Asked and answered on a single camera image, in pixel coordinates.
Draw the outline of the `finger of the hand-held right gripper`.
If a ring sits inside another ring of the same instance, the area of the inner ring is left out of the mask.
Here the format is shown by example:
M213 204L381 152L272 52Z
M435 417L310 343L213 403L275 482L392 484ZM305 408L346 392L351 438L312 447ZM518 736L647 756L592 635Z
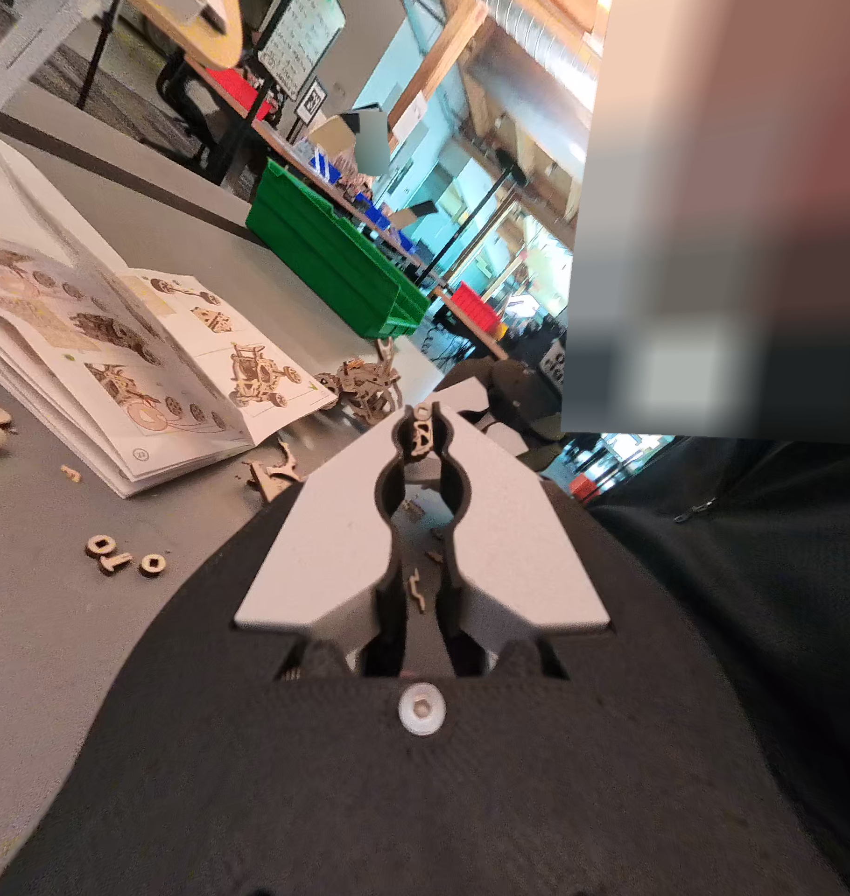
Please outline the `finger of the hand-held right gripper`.
M458 415L474 415L476 419L489 409L487 389L476 377L433 391L432 403L438 403L442 410L449 409Z
M525 442L521 434L506 423L498 420L490 411L470 411L469 422L477 431L486 435L492 442L514 457L519 457L530 451L527 442Z

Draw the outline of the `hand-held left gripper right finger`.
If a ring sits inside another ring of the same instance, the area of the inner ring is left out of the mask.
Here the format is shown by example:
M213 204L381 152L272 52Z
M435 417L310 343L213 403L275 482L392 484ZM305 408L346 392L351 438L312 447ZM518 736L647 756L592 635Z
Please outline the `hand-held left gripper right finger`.
M512 643L603 633L611 617L544 480L441 402L432 402L443 527L436 594L453 668L486 668Z

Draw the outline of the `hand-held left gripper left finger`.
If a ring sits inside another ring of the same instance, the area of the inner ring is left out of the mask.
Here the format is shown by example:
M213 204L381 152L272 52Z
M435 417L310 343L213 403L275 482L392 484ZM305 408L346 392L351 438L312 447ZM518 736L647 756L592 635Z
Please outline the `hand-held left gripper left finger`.
M405 499L412 407L351 442L297 492L234 616L238 629L357 651L370 676L398 676L408 600L392 515Z

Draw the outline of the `wooden parts sheet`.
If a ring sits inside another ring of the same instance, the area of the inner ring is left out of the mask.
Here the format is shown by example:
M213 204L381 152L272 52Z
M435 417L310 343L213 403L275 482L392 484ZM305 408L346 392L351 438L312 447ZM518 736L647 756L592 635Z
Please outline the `wooden parts sheet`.
M259 461L245 461L250 479L248 485L254 487L265 504L271 504L290 487L303 484L307 477L297 470L297 460L290 446L279 439L279 447L283 455L280 464L266 465Z

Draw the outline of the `wooden model buggy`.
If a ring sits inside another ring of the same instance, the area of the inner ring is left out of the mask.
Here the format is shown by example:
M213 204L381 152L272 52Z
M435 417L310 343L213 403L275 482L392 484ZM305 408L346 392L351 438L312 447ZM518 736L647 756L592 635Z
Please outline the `wooden model buggy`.
M394 339L376 340L378 360L368 362L354 357L341 363L337 371L319 373L316 382L326 388L337 403L348 408L355 420L368 427L376 426L403 409L400 374L393 365Z

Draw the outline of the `red plastic bin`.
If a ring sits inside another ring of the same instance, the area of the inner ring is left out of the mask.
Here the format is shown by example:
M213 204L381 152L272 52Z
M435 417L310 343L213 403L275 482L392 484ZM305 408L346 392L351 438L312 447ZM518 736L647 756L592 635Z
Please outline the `red plastic bin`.
M465 282L461 282L454 290L451 301L460 309L476 327L495 338L502 320L494 308Z
M229 69L220 71L207 68L205 69L205 72L244 110L248 110L255 102L257 97L256 89L238 70Z

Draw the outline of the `black tripod pole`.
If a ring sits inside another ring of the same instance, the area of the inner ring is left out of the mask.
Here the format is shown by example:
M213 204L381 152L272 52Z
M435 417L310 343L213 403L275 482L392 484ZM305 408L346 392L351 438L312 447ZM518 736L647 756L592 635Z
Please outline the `black tripod pole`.
M453 236L446 241L437 255L432 259L423 272L419 274L419 277L416 280L418 286L424 285L426 281L432 277L434 268L441 263L444 256L458 242L465 230L475 222L475 219L487 205L488 201L494 197L501 187L508 187L508 192L511 194L512 198L515 199L517 197L516 191L518 188L527 185L528 176L524 173L517 158L511 151L508 151L505 148L498 148L496 150L496 159L501 166L500 174L491 185L486 195L478 202L475 208L471 210L468 218L460 223L457 230L453 233Z

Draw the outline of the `green plastic bin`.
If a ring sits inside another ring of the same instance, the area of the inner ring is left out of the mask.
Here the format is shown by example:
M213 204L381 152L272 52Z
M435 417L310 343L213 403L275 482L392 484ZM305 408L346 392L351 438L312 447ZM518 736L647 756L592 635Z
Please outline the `green plastic bin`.
M325 198L272 160L246 226L358 336L408 335L423 321L429 301L411 280Z

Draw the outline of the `instruction booklet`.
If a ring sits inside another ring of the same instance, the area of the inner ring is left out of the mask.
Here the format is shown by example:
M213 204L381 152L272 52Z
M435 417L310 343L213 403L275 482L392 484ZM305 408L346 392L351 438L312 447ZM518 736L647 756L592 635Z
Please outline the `instruction booklet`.
M0 384L122 498L336 400L194 277L126 267L2 140Z

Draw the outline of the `whiteboard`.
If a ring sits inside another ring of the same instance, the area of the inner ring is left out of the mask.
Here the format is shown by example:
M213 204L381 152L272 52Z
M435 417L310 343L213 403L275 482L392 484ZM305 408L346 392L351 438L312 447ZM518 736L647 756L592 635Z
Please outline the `whiteboard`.
M288 99L297 99L345 23L339 1L273 2L255 60Z

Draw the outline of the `white tablet stand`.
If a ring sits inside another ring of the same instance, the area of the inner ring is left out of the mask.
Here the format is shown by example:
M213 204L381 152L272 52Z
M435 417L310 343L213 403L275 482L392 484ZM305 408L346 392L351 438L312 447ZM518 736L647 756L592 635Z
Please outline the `white tablet stand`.
M0 40L0 111L84 20L104 2L28 2ZM238 2L130 1L189 55L216 70L238 63L242 21Z

